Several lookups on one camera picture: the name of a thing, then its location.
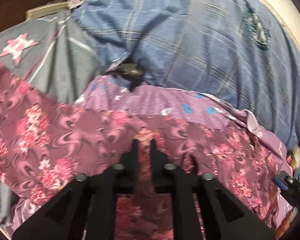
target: plaid pattern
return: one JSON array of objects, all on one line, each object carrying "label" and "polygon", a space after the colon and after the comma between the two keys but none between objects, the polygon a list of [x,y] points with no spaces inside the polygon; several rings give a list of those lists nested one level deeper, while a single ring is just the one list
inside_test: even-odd
[{"label": "plaid pattern", "polygon": [[[248,31],[249,8],[269,35],[267,49]],[[132,55],[150,84],[249,109],[288,148],[300,138],[300,52],[260,1],[84,0],[73,16],[105,66]]]},{"label": "plaid pattern", "polygon": [[14,65],[19,66],[22,58],[23,50],[39,44],[39,42],[34,40],[28,41],[27,38],[28,38],[28,33],[25,33],[17,37],[15,40],[7,41],[8,46],[6,46],[3,49],[2,53],[0,54],[0,57],[4,57],[8,54],[11,54]]}]

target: screw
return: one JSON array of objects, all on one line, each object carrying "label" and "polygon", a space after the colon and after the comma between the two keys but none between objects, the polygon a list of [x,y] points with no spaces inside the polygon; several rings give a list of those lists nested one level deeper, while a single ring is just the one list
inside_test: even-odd
[{"label": "screw", "polygon": [[80,173],[75,177],[75,179],[78,181],[85,181],[87,179],[87,175],[84,173]]},{"label": "screw", "polygon": [[212,174],[211,174],[211,173],[208,173],[208,172],[202,174],[201,177],[202,177],[204,180],[212,180],[212,179],[213,179]]},{"label": "screw", "polygon": [[113,165],[112,165],[112,168],[114,168],[114,169],[117,170],[117,171],[121,171],[121,170],[123,170],[125,167],[124,167],[124,165],[123,165],[122,163],[116,163],[116,164],[113,164]]},{"label": "screw", "polygon": [[164,168],[168,171],[171,171],[171,170],[175,170],[176,166],[172,163],[167,163],[167,164],[164,165]]}]

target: star applique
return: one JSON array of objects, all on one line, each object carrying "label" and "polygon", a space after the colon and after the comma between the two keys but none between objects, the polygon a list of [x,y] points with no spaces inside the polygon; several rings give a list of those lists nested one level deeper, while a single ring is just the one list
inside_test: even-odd
[{"label": "star applique", "polygon": [[27,40],[27,38],[28,38],[28,33],[25,33],[25,34],[21,34],[15,40],[6,41],[8,43],[8,46],[6,46],[2,50],[0,57],[4,57],[8,54],[11,54],[14,65],[19,66],[23,50],[39,44],[39,42],[37,41]]}]

